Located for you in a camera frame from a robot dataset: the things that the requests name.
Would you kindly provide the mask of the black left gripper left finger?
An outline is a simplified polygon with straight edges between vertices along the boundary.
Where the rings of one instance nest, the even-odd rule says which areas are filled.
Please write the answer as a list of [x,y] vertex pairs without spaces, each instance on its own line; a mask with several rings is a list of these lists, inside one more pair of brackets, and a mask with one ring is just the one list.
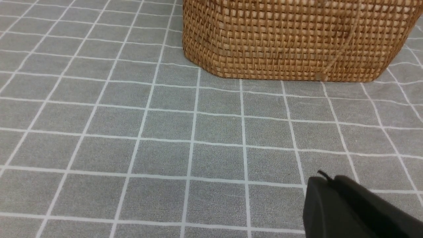
[[307,238],[373,238],[360,217],[364,198],[340,177],[310,177],[303,209]]

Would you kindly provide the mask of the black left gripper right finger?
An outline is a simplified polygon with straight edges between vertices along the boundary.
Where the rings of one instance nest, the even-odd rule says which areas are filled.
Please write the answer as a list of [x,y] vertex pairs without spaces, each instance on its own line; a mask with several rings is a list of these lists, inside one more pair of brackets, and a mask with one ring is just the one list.
[[337,175],[334,189],[376,238],[421,238],[422,221],[376,196],[352,179]]

